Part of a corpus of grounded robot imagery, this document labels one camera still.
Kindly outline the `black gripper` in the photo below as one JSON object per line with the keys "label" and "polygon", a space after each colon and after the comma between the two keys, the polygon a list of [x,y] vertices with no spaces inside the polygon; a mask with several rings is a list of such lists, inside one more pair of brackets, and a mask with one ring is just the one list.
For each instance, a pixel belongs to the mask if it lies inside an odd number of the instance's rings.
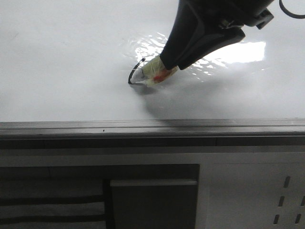
{"label": "black gripper", "polygon": [[184,70],[206,55],[240,42],[243,26],[262,29],[273,18],[271,0],[181,0],[160,54],[167,70]]}

